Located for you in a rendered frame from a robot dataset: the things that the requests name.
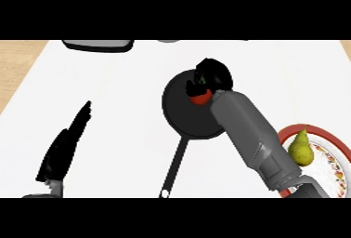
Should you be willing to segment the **black frying pan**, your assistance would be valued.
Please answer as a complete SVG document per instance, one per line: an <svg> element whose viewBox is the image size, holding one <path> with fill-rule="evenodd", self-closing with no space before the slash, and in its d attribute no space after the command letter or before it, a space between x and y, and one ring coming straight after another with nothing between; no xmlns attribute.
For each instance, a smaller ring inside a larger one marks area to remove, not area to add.
<svg viewBox="0 0 351 238"><path fill-rule="evenodd" d="M194 70L178 73L169 80L162 95L165 120L181 138L159 192L160 198L166 198L170 194L187 143L196 139L212 139L224 133L209 111L212 102L209 101L203 106L194 105L185 94L185 81L193 78L193 75Z"/></svg>

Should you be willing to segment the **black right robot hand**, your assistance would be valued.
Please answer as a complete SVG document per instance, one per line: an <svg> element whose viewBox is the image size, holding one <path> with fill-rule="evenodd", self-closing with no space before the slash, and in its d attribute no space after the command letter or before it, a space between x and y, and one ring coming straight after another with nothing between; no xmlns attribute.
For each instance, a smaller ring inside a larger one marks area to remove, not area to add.
<svg viewBox="0 0 351 238"><path fill-rule="evenodd" d="M203 59L196 65L193 78L185 81L185 94L201 96L206 91L215 93L232 88L232 79L225 65L215 59Z"/></svg>

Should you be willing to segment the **red rimmed patterned plate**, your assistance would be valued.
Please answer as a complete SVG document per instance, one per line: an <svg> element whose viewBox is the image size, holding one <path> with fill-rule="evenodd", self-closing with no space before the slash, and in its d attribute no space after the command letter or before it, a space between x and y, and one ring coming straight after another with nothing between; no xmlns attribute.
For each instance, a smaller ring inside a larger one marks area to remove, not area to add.
<svg viewBox="0 0 351 238"><path fill-rule="evenodd" d="M278 132L281 146L288 147L303 129L314 161L302 173L315 179L330 198L351 198L351 150L342 141L316 126L297 124Z"/></svg>

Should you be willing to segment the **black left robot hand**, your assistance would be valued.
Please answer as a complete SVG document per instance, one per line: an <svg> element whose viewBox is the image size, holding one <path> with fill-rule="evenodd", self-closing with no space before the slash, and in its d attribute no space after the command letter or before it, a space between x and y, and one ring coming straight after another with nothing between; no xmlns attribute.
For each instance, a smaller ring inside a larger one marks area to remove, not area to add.
<svg viewBox="0 0 351 238"><path fill-rule="evenodd" d="M75 154L76 144L82 136L88 120L89 101L86 101L79 112L76 113L69 128L64 128L60 131L48 146L48 151L45 153L35 177L36 181L61 181L64 179Z"/></svg>

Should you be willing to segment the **green pear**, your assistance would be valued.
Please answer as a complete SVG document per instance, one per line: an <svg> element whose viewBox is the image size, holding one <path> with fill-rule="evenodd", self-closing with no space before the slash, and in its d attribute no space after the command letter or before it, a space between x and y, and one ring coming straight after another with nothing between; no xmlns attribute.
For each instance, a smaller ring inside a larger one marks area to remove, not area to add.
<svg viewBox="0 0 351 238"><path fill-rule="evenodd" d="M314 152L309 147L306 128L303 128L299 131L299 133L287 147L287 153L288 153L294 163L297 164L297 166L311 165L311 163L314 161Z"/></svg>

